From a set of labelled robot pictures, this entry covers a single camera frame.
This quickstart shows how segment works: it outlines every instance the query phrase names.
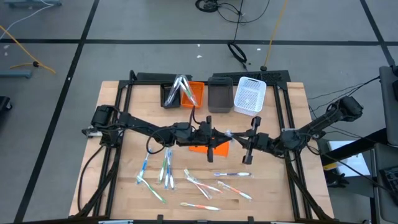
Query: yellow cable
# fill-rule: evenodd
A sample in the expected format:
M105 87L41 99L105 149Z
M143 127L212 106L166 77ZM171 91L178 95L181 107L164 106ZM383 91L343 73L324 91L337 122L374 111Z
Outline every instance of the yellow cable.
M284 15L284 12L285 12L285 9L286 9L286 5L287 5L287 0L285 0L284 6L282 7L282 10L279 13L279 18L278 18L278 21L276 22L274 31L272 31L272 35L271 35L271 39L269 41L269 46L268 46L268 51L267 51L267 57L266 57L266 61L264 62L264 66L267 66L268 58L269 58L269 55L271 54L272 40L274 40L274 37L275 37L275 34L276 34L276 30L278 29L279 23L282 20L282 17Z
M20 44L19 42L18 42L18 40L16 40L5 28L3 28L3 26L0 26L0 29L2 29L32 60L34 60L34 61L36 61L38 64L39 64L39 66L41 66L41 67L43 67L43 68L45 68L45 69L47 69L48 71L50 71L50 72L52 72L53 74L55 74L55 70L54 69L52 69L52 68L50 68L50 67L48 67L48 66L45 66L42 62L40 62L39 60L37 60L35 57L33 57L26 49L25 49L25 47L24 46L22 46L22 44ZM15 65L15 66L12 66L11 68L15 68L15 67L20 67L20 66L23 66L23 65L26 65L26 64L21 64L21 65Z
M22 67L22 66L25 66L25 65L32 65L32 63L23 63L23 64L20 64L20 65L14 65L14 66L11 66L10 69Z

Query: gray floor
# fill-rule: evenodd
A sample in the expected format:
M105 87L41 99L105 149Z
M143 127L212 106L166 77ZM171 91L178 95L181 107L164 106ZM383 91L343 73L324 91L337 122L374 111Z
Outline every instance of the gray floor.
M101 0L88 38L217 40L233 37L234 24L222 20L217 13L198 11L194 2ZM240 3L238 0L228 2L237 7ZM10 32L24 39L79 39L92 3L93 0L64 0L63 6L46 9L15 25ZM243 12L247 19L261 13L265 3L245 1ZM384 39L397 41L395 9L398 3L394 0L368 0L367 3ZM237 38L269 39L282 5L283 1L271 0L264 17L240 26ZM33 10L9 9L0 4L0 25L6 27ZM236 19L228 11L224 13ZM359 0L289 1L275 39L377 41ZM0 95L10 96L14 109L0 129L0 176L6 180L0 182L0 223L12 222L15 217L77 47L75 44L24 45L57 74L37 69L31 79L1 79ZM241 45L241 48L251 62L248 69L258 70L264 63L267 45ZM398 47L389 47L389 50L397 59ZM30 59L15 44L0 44L1 69L25 62ZM376 77L378 68L383 65L387 65L387 61L380 46L275 45L268 67L269 70L289 70L294 82L304 82L307 96L311 98ZM86 44L25 221L68 215L86 144L80 130L90 122L101 82L125 79L130 69L187 73L195 80L206 80L216 72L243 70L225 45ZM363 117L336 126L362 136L383 128L379 83L367 85L354 96L364 106ZM333 98L332 95L309 102L315 109ZM327 137L350 139L338 133ZM368 198L340 189L330 190L330 195L336 218L347 222L370 218Z

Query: white paper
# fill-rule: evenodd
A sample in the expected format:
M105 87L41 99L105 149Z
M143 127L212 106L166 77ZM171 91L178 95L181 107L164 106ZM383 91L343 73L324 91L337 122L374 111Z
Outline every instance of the white paper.
M345 146L351 142L354 142L354 141L329 141L328 145L331 150L335 150L335 149L338 149L341 146ZM358 155L355 155L355 156L351 156L350 158L345 159L345 161L343 161L343 162L363 175L371 175L369 172L369 169L365 163L365 160L362 156L362 153L359 153ZM343 164L340 164L340 166L338 166L337 169L340 172L340 174L346 174L345 175L346 177L359 176L357 173L352 171L350 168L344 166Z

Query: orange container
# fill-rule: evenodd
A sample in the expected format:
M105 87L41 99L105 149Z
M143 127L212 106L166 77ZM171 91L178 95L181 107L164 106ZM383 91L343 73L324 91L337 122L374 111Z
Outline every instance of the orange container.
M190 151L207 153L207 146L190 146L188 148ZM213 155L227 157L228 149L229 149L229 142L224 142L223 144L220 144L215 149L213 149Z
M203 82L188 82L191 86L191 90L197 99L198 106L195 108L201 108L203 102L203 94L205 92L205 83ZM188 99L187 95L182 91L181 105L186 108L193 108L193 104Z

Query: white cable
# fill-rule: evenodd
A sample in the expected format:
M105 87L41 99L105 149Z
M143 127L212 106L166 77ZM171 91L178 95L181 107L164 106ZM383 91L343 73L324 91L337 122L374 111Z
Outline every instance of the white cable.
M44 9L48 9L48 8L54 6L53 4L46 3L46 2L44 2L43 0L41 0L41 1L42 1L42 3L44 3L45 5L48 5L48 6L45 6L45 7L41 8L41 9L35 11L34 13L32 13L31 15L29 15L29 16L27 16L27 17L25 17L25 18L22 18L22 19L19 19L18 21L13 22L11 25L8 26L8 28L7 28L6 30L8 31L13 25L17 24L18 22L24 21L25 19L28 19L28 18L30 18L30 17L36 15L36 14L39 13L40 11L43 11ZM5 32L2 34L2 36L0 36L0 40L4 37L4 35L6 35Z
M48 5L48 6L53 6L53 4L49 4L49 3L47 3L47 2L45 2L45 1L43 1L43 0L40 0L40 1L41 1L42 3Z

